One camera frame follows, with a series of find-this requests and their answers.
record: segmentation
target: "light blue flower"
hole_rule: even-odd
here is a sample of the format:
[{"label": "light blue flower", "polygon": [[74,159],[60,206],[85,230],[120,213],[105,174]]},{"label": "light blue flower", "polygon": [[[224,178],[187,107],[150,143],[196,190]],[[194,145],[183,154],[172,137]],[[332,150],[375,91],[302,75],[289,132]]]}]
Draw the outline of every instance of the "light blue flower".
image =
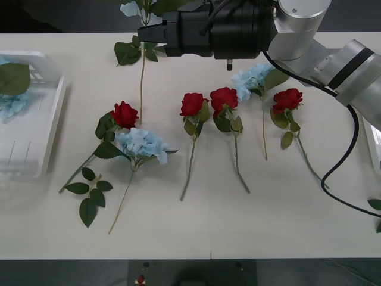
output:
[{"label": "light blue flower", "polygon": [[29,102],[28,92],[16,96],[0,95],[0,118],[7,119],[21,112]]},{"label": "light blue flower", "polygon": [[156,156],[160,165],[168,161],[168,144],[151,131],[131,128],[130,133],[121,133],[116,139],[121,145],[121,150],[128,156]]},{"label": "light blue flower", "polygon": [[[127,17],[137,16],[137,15],[142,16],[142,14],[145,17],[145,10],[142,9],[140,13],[139,6],[137,5],[135,1],[132,1],[130,3],[120,6],[120,11],[122,11],[124,15],[126,15]],[[151,13],[151,15],[148,16],[148,18],[149,18],[149,22],[147,25],[161,24],[161,18],[157,17],[154,13]]]},{"label": "light blue flower", "polygon": [[247,72],[240,71],[232,77],[240,102],[250,99],[251,90],[264,86],[266,76],[274,69],[271,64],[258,63]]}]

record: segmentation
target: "white table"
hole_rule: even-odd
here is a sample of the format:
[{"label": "white table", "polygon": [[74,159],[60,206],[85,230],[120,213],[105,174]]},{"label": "white table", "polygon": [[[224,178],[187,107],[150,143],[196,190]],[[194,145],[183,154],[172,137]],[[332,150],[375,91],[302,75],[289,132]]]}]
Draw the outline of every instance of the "white table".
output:
[{"label": "white table", "polygon": [[[322,33],[317,39],[338,48],[353,38],[381,48],[381,33]],[[143,128],[165,138],[178,154],[168,165],[152,163],[139,171],[125,208],[107,235],[124,193],[128,168],[120,160],[97,160],[114,190],[106,195],[93,225],[79,219],[79,196],[62,187],[72,171],[97,146],[99,117],[125,100],[139,106],[141,62],[116,67],[115,42],[131,34],[0,35],[0,49],[42,51],[71,82],[65,96],[49,173],[41,185],[0,193],[0,259],[221,259],[269,257],[381,257],[376,219],[329,198],[307,169],[297,144],[280,149],[282,130],[266,116],[268,162],[263,156],[261,107],[257,98],[239,109],[241,172],[251,188],[238,181],[233,140],[209,121],[197,145],[192,181],[184,202],[191,139],[179,116],[187,92],[205,96],[231,86],[226,62],[185,55],[148,62],[145,73]],[[237,60],[233,72],[255,61]],[[343,155],[352,137],[347,110],[328,95],[290,80],[271,92],[297,87],[304,105],[295,112],[311,164],[324,175]],[[381,178],[373,171],[361,126],[358,144],[327,181],[338,197],[370,209],[369,197],[381,197]]]}]

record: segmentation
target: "red rose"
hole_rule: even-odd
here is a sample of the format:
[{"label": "red rose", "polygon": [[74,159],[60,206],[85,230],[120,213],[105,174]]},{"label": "red rose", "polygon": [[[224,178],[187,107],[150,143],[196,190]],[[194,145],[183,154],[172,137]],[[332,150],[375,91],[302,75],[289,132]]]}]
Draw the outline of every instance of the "red rose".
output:
[{"label": "red rose", "polygon": [[202,103],[206,100],[202,94],[186,94],[184,95],[184,100],[182,101],[183,106],[181,107],[181,116],[196,116],[202,108]]},{"label": "red rose", "polygon": [[138,111],[131,108],[129,104],[124,101],[120,105],[115,105],[115,111],[111,112],[111,116],[115,119],[117,124],[123,128],[131,129],[135,127],[136,119],[138,119]]},{"label": "red rose", "polygon": [[220,88],[210,93],[212,107],[215,110],[213,117],[217,117],[222,111],[223,105],[227,104],[231,108],[238,106],[237,91],[230,88]]},{"label": "red rose", "polygon": [[274,114],[284,113],[285,109],[296,109],[303,100],[302,95],[303,93],[299,92],[296,88],[290,88],[274,95],[274,101],[276,102],[273,106]]}]

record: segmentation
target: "plastic basket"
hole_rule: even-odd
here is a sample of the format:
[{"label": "plastic basket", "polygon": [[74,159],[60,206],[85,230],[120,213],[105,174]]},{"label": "plastic basket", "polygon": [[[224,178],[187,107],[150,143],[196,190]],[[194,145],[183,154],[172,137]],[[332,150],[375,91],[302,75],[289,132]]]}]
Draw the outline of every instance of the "plastic basket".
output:
[{"label": "plastic basket", "polygon": [[29,104],[0,122],[0,177],[38,178],[46,173],[65,93],[65,78],[41,52],[0,51],[12,63],[29,64]]}]

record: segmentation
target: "leaf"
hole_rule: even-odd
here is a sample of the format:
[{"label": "leaf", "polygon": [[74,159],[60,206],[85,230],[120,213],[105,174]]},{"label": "leaf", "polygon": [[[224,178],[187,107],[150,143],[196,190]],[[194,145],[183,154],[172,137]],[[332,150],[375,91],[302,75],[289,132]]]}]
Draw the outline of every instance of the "leaf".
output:
[{"label": "leaf", "polygon": [[293,133],[292,132],[286,132],[286,134],[283,136],[282,141],[280,143],[280,146],[282,149],[287,149],[291,146],[291,143],[293,141]]},{"label": "leaf", "polygon": [[96,187],[102,192],[111,191],[113,189],[113,186],[107,181],[99,181],[96,183]]},{"label": "leaf", "polygon": [[90,192],[90,198],[99,207],[106,207],[105,196],[103,195],[103,192],[100,189],[93,189]]},{"label": "leaf", "polygon": [[167,53],[165,52],[164,46],[157,46],[156,48],[154,48],[154,51],[155,51],[155,52],[161,52],[161,53],[163,53],[163,54],[167,54]]},{"label": "leaf", "polygon": [[155,55],[155,52],[151,49],[148,49],[146,52],[145,52],[145,56],[147,59],[149,59],[150,61],[154,61],[154,62],[158,62],[158,58],[157,56]]},{"label": "leaf", "polygon": [[242,120],[239,116],[232,120],[232,129],[239,133],[243,132]]},{"label": "leaf", "polygon": [[156,48],[156,46],[157,46],[157,43],[149,43],[149,42],[144,43],[144,49],[147,51],[152,51],[154,48]]},{"label": "leaf", "polygon": [[204,122],[198,123],[197,128],[196,128],[196,136],[197,137],[200,137],[203,126],[204,126]]},{"label": "leaf", "polygon": [[280,70],[273,69],[264,79],[264,89],[269,91],[270,89],[281,85],[283,82],[288,80],[290,77]]},{"label": "leaf", "polygon": [[85,198],[79,206],[79,216],[87,228],[89,228],[93,223],[97,212],[98,208],[91,198]]},{"label": "leaf", "polygon": [[290,130],[292,132],[299,132],[300,131],[299,124],[297,124],[295,121],[290,122]]},{"label": "leaf", "polygon": [[86,167],[82,168],[82,176],[88,181],[92,181],[96,177],[94,171]]},{"label": "leaf", "polygon": [[142,56],[142,51],[133,46],[132,43],[116,43],[114,52],[118,59],[119,66],[136,63]]},{"label": "leaf", "polygon": [[90,186],[86,183],[73,183],[65,186],[65,189],[77,195],[84,195],[90,190]]},{"label": "leaf", "polygon": [[216,124],[219,131],[224,133],[231,132],[230,130],[230,120],[226,117],[213,117],[214,124]]},{"label": "leaf", "polygon": [[118,156],[123,156],[131,161],[129,156],[125,155],[125,153],[120,151],[114,144],[107,141],[102,142],[93,154],[100,159],[112,159]]},{"label": "leaf", "polygon": [[208,101],[204,100],[200,111],[200,122],[205,123],[210,118]]},{"label": "leaf", "polygon": [[372,208],[381,210],[381,200],[368,200],[368,203]]},{"label": "leaf", "polygon": [[0,65],[0,94],[20,95],[25,93],[30,85],[29,65],[2,64]]},{"label": "leaf", "polygon": [[193,136],[196,132],[196,126],[187,118],[185,120],[184,130],[189,136]]},{"label": "leaf", "polygon": [[141,46],[141,42],[139,40],[139,37],[138,36],[132,36],[132,45],[134,45],[135,47],[137,48],[140,48]]},{"label": "leaf", "polygon": [[289,121],[283,113],[275,115],[274,110],[271,108],[270,116],[274,124],[278,126],[279,128],[284,129],[288,127]]},{"label": "leaf", "polygon": [[115,132],[107,131],[106,134],[105,134],[104,140],[108,141],[108,142],[114,142],[114,140],[115,140]]},{"label": "leaf", "polygon": [[152,12],[156,16],[162,17],[165,12],[176,11],[181,6],[193,1],[194,0],[158,0]]}]

